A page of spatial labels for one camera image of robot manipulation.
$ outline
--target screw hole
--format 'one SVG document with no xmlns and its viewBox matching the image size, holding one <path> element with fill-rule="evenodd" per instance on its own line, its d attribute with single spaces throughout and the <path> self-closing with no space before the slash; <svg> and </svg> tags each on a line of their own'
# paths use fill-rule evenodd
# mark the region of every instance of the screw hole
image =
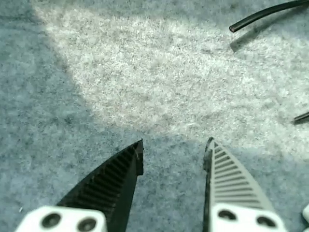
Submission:
<svg viewBox="0 0 309 232">
<path fill-rule="evenodd" d="M 82 220 L 78 224 L 78 230 L 81 232 L 89 232 L 93 230 L 96 226 L 96 221 L 93 218 L 87 218 Z"/>
<path fill-rule="evenodd" d="M 231 211 L 228 210 L 221 210 L 218 214 L 221 218 L 226 218 L 228 220 L 236 220 L 236 215 L 233 214 Z"/>
<path fill-rule="evenodd" d="M 42 221 L 42 226 L 44 228 L 52 228 L 60 222 L 61 216 L 59 214 L 53 213 L 44 217 Z"/>
<path fill-rule="evenodd" d="M 276 227 L 275 222 L 267 217 L 258 217 L 256 221 L 260 225 L 265 225 L 268 227 Z"/>
</svg>

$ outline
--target black cable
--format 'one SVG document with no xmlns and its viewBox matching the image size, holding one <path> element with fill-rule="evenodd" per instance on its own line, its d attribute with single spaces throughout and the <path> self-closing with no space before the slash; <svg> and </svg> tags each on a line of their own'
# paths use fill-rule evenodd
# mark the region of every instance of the black cable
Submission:
<svg viewBox="0 0 309 232">
<path fill-rule="evenodd" d="M 308 119 L 309 119 L 309 112 L 295 117 L 293 122 L 294 122 L 294 124 L 300 124 L 300 123 L 303 123 L 303 122 L 307 122 Z"/>
<path fill-rule="evenodd" d="M 283 4 L 279 4 L 276 6 L 272 6 L 269 8 L 266 8 L 264 10 L 261 10 L 259 12 L 256 12 L 255 14 L 252 14 L 251 16 L 248 16 L 246 18 L 244 18 L 243 20 L 231 25 L 229 27 L 231 32 L 236 32 L 242 28 L 244 28 L 245 26 L 261 19 L 264 18 L 268 15 L 271 15 L 273 13 L 279 12 L 279 11 L 283 11 L 283 10 L 287 10 L 287 9 L 291 9 L 294 7 L 298 7 L 298 6 L 304 6 L 308 4 L 309 5 L 309 0 L 295 0 L 295 1 L 290 1 L 290 2 L 286 2 Z"/>
</svg>

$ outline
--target cable end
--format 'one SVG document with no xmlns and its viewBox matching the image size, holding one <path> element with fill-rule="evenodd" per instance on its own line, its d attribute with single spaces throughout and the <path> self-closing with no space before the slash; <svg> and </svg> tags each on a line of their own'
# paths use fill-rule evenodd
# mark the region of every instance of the cable end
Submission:
<svg viewBox="0 0 309 232">
<path fill-rule="evenodd" d="M 230 29 L 230 31 L 233 32 L 233 33 L 236 32 L 236 30 L 235 30 L 235 28 L 234 28 L 233 26 L 230 26 L 229 29 Z"/>
</svg>

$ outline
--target floor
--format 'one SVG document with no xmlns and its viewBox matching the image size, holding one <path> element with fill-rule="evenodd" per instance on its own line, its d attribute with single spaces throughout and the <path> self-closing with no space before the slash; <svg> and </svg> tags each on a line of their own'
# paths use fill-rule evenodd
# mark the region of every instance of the floor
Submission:
<svg viewBox="0 0 309 232">
<path fill-rule="evenodd" d="M 2 0 L 0 226 L 144 140 L 128 232 L 200 232 L 209 137 L 291 232 L 309 203 L 309 11 L 282 0 Z"/>
</svg>

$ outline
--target gray carpet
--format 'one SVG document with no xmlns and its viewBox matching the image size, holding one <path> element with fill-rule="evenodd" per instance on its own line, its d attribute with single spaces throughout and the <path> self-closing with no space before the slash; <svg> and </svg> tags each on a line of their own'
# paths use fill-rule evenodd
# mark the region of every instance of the gray carpet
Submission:
<svg viewBox="0 0 309 232">
<path fill-rule="evenodd" d="M 281 2 L 0 1 L 1 231 L 143 138 L 127 231 L 200 232 L 211 136 L 303 229 L 309 124 L 290 121 L 309 110 L 309 10 L 228 31 Z"/>
</svg>

